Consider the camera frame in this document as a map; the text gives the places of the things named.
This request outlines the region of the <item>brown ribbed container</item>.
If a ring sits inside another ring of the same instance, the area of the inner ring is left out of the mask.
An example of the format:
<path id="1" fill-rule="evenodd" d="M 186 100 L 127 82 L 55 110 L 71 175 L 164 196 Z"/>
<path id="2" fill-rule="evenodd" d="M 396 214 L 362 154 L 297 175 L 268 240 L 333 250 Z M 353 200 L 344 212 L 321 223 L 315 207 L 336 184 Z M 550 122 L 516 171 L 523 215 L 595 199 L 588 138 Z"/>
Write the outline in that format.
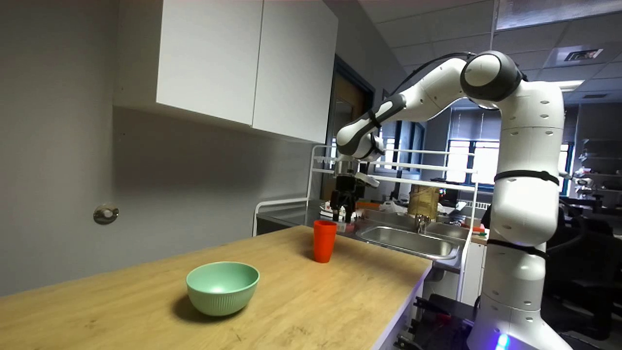
<path id="1" fill-rule="evenodd" d="M 423 215 L 435 221 L 438 214 L 439 188 L 422 185 L 412 185 L 409 193 L 407 214 L 410 216 Z"/>

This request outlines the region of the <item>window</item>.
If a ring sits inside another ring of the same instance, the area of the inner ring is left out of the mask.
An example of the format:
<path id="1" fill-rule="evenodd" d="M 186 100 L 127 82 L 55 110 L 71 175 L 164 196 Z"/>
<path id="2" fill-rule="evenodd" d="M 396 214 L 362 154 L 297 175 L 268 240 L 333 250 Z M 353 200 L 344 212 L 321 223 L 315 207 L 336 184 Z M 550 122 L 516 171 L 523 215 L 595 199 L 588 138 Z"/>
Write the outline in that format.
<path id="1" fill-rule="evenodd" d="M 499 157 L 497 141 L 449 140 L 444 179 L 449 182 L 484 188 L 494 187 Z"/>
<path id="2" fill-rule="evenodd" d="M 412 150 L 424 148 L 426 129 L 420 122 L 397 121 L 389 122 L 379 131 L 379 137 L 384 144 L 384 155 L 380 162 L 400 162 L 420 164 L 422 153 L 413 153 Z"/>

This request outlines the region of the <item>light green bowl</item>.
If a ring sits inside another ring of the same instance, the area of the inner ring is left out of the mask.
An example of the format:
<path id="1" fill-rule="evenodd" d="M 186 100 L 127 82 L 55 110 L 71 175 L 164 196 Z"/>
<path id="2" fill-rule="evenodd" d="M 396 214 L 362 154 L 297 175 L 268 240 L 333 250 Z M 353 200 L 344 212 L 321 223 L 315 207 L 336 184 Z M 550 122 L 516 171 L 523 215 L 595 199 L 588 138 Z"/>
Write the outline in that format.
<path id="1" fill-rule="evenodd" d="M 250 302 L 260 272 L 250 264 L 221 261 L 204 264 L 186 276 L 187 293 L 195 309 L 207 316 L 229 316 Z"/>

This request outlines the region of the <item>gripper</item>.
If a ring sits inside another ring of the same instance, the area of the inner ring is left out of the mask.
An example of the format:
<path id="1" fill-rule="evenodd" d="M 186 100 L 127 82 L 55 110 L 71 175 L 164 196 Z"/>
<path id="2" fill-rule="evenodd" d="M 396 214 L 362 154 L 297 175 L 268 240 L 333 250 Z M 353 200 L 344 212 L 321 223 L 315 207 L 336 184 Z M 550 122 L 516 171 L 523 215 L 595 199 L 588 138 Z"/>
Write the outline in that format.
<path id="1" fill-rule="evenodd" d="M 363 194 L 363 182 L 355 176 L 338 175 L 336 177 L 336 191 L 331 192 L 329 210 L 334 222 L 340 221 L 340 210 L 344 206 L 344 222 L 351 222 L 352 214 L 356 210 L 357 195 Z"/>

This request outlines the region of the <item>black office chair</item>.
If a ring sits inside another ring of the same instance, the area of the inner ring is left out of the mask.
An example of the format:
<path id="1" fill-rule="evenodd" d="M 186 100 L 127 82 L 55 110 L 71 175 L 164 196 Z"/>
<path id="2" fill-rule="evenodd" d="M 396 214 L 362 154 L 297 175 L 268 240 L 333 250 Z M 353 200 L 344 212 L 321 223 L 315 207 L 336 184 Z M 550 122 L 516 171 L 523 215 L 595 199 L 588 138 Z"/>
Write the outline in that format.
<path id="1" fill-rule="evenodd" d="M 556 332 L 608 339 L 615 304 L 622 305 L 622 239 L 592 230 L 582 216 L 568 225 L 560 209 L 547 255 L 544 321 Z"/>

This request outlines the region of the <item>round metal wall plate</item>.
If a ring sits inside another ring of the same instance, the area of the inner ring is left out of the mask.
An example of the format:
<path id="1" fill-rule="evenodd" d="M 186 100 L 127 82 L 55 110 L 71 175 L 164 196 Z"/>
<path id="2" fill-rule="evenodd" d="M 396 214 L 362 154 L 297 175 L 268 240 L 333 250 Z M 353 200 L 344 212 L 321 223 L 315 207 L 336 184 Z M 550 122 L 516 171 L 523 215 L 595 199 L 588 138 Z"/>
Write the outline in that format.
<path id="1" fill-rule="evenodd" d="M 99 205 L 93 212 L 93 221 L 98 225 L 109 225 L 116 221 L 120 213 L 115 204 Z"/>

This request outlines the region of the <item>orange plastic cup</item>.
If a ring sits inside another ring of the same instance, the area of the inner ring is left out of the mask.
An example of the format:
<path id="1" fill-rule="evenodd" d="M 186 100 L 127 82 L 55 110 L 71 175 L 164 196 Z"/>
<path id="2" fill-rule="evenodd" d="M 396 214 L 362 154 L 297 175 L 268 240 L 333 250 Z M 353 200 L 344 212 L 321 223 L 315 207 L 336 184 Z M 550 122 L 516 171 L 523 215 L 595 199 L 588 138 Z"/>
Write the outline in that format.
<path id="1" fill-rule="evenodd" d="M 318 263 L 328 263 L 332 257 L 337 223 L 333 221 L 315 221 L 313 224 L 313 256 Z"/>

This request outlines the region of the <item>wooden door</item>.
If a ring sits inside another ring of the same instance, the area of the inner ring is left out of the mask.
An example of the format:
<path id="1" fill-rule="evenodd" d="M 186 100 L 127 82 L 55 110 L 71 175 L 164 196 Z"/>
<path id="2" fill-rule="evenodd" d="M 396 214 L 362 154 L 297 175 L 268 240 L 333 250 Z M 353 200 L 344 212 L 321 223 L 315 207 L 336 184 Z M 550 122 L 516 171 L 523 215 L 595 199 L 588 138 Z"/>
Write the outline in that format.
<path id="1" fill-rule="evenodd" d="M 375 88 L 339 55 L 334 57 L 325 144 L 333 145 L 340 128 L 355 120 L 375 102 Z"/>

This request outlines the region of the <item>white wall cabinet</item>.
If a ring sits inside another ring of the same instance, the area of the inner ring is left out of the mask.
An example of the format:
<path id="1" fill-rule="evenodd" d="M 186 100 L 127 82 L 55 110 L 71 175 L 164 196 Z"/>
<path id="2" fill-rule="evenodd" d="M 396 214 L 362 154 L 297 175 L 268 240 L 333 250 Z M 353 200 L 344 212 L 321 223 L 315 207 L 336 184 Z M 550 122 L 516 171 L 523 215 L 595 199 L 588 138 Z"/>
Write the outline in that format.
<path id="1" fill-rule="evenodd" d="M 120 0 L 115 105 L 323 143 L 337 36 L 323 0 Z"/>

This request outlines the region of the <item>steel sink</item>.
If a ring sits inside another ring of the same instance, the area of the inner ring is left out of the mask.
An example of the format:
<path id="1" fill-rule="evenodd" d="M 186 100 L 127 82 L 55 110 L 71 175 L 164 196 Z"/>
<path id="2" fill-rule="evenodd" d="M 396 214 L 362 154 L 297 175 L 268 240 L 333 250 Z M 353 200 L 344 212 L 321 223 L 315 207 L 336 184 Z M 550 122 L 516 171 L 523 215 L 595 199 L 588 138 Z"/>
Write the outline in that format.
<path id="1" fill-rule="evenodd" d="M 372 226 L 356 232 L 362 241 L 431 261 L 450 261 L 458 257 L 464 244 L 433 233 L 415 233 L 388 226 Z"/>

